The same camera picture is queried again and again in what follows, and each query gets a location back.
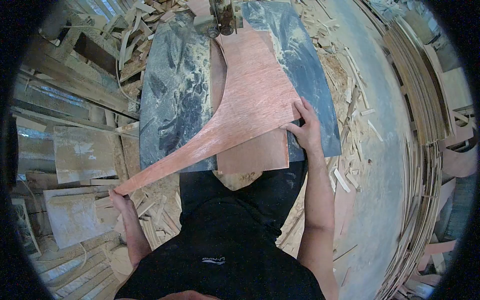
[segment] curved wood strip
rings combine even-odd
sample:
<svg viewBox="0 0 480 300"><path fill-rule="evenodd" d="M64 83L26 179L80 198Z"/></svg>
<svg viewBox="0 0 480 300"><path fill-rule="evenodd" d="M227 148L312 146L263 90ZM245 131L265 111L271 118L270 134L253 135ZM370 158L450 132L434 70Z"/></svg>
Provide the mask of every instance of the curved wood strip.
<svg viewBox="0 0 480 300"><path fill-rule="evenodd" d="M243 26L241 34L222 37L230 72L213 117L183 147L124 182L116 193L131 193L300 118L293 105L300 97L292 83L246 20Z"/></svg>
<svg viewBox="0 0 480 300"><path fill-rule="evenodd" d="M443 243L428 244L425 247L425 254L438 254L444 252L450 252L455 248L456 240L449 240Z"/></svg>
<svg viewBox="0 0 480 300"><path fill-rule="evenodd" d="M443 171L455 177L467 177L474 174L478 164L477 150L477 145L463 153L449 149L443 150Z"/></svg>
<svg viewBox="0 0 480 300"><path fill-rule="evenodd" d="M445 184L443 184L442 187L440 188L440 197L439 197L440 199L438 201L437 216L440 214L440 211L444 207L448 198L455 190L455 185L456 185L456 178L453 178L449 182L446 182Z"/></svg>

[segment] band saw table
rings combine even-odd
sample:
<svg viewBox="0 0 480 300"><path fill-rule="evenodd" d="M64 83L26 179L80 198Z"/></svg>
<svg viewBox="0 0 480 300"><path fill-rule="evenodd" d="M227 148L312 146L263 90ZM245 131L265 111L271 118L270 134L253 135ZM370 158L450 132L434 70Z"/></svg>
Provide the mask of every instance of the band saw table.
<svg viewBox="0 0 480 300"><path fill-rule="evenodd" d="M270 33L274 45L271 50L278 62L298 95L305 97L317 112L325 157L340 155L336 114L325 74L291 4L249 1L241 4L241 10L243 19L254 30ZM220 101L223 95L226 65L215 59L221 56L221 51L214 40L194 30L193 18L193 13L186 10L157 27L141 99L141 169L195 136L213 116L213 103ZM304 160L295 136L288 132L287 138L290 162ZM214 169L216 157L212 156L181 172Z"/></svg>

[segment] plywood sheet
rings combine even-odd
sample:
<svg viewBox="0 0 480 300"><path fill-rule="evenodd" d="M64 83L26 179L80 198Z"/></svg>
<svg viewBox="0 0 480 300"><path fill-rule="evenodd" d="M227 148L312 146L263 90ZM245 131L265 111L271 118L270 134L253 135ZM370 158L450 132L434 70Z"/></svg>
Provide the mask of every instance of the plywood sheet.
<svg viewBox="0 0 480 300"><path fill-rule="evenodd" d="M58 183L117 174L110 143L102 132L55 126L53 145Z"/></svg>
<svg viewBox="0 0 480 300"><path fill-rule="evenodd" d="M245 20L238 35L223 36L228 67L222 103L183 147L115 189L125 195L207 157L297 120L295 88L260 36Z"/></svg>
<svg viewBox="0 0 480 300"><path fill-rule="evenodd" d="M188 5L196 15L210 14L206 1L192 0L188 2ZM257 32L257 34L267 45L269 53L275 57L273 42L268 32ZM226 79L223 74L227 74L227 68L218 43L214 40L211 43L211 100L215 112L223 97ZM287 131L275 129L264 133L217 154L216 160L219 174L250 173L288 168Z"/></svg>
<svg viewBox="0 0 480 300"><path fill-rule="evenodd" d="M53 236L59 248L66 248L112 230L114 224L99 223L95 215L95 196L114 186L47 190L43 192Z"/></svg>

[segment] person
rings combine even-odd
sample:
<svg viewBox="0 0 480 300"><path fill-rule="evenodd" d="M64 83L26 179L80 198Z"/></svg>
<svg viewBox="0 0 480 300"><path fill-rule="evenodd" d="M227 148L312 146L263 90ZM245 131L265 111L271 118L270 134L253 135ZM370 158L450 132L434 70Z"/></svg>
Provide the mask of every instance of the person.
<svg viewBox="0 0 480 300"><path fill-rule="evenodd" d="M110 191L125 225L133 272L115 299L338 299L333 273L334 196L320 122L303 97L291 131L307 159L227 189L211 171L180 173L180 233L152 251L133 202ZM297 259L275 245L305 180Z"/></svg>

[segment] stack of plywood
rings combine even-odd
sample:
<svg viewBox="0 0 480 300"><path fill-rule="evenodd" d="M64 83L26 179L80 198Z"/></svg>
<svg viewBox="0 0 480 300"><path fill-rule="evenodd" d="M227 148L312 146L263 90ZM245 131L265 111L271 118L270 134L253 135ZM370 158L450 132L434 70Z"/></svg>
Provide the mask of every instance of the stack of plywood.
<svg viewBox="0 0 480 300"><path fill-rule="evenodd" d="M406 140L405 200L397 250L375 299L391 299L416 271L430 242L437 218L442 184L438 145L420 146Z"/></svg>
<svg viewBox="0 0 480 300"><path fill-rule="evenodd" d="M408 96L421 145L431 144L453 134L453 118L435 62L423 44L401 18L392 22L384 36Z"/></svg>

